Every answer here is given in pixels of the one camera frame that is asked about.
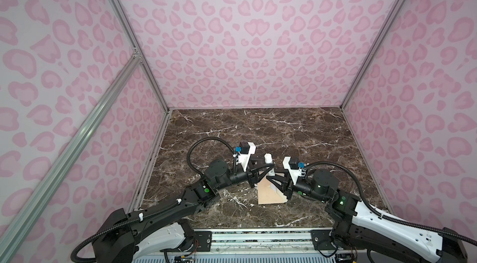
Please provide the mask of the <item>white glue stick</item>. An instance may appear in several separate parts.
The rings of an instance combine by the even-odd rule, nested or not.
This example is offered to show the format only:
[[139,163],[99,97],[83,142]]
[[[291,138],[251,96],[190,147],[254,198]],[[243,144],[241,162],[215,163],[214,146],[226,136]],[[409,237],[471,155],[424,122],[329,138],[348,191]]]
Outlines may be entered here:
[[272,155],[267,153],[264,155],[264,161],[266,163],[266,165],[272,165],[273,164],[273,158],[272,158]]

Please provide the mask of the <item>peach paper envelope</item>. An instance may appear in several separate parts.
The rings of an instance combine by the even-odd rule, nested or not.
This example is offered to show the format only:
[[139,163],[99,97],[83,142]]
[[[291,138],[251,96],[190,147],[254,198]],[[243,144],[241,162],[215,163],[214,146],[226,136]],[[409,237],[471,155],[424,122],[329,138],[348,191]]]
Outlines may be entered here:
[[257,184],[257,193],[259,205],[282,204],[288,201],[287,197],[266,178]]

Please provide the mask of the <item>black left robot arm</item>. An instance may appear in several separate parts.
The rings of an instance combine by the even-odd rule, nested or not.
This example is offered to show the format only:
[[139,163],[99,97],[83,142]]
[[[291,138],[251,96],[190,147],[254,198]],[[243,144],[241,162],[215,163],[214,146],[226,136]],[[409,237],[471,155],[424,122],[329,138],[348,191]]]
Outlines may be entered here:
[[233,170],[224,160],[216,159],[199,180],[186,186],[174,200],[130,213],[123,209],[112,212],[99,228],[99,236],[92,241],[94,262],[131,263],[139,252],[139,244],[158,230],[210,208],[220,200],[222,189],[243,182],[253,187],[273,167],[272,163],[257,160],[245,170],[241,165]]

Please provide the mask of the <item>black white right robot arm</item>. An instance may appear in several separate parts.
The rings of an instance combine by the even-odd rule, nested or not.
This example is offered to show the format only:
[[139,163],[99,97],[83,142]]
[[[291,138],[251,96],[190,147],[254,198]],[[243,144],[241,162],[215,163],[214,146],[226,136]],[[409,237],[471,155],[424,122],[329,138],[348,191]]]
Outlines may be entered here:
[[326,243],[342,249],[366,249],[402,263],[465,263],[463,243],[451,234],[419,229],[403,219],[392,222],[384,212],[367,207],[360,197],[339,187],[340,181],[327,169],[312,177],[292,177],[288,171],[267,178],[288,198],[293,193],[325,203],[334,225]]

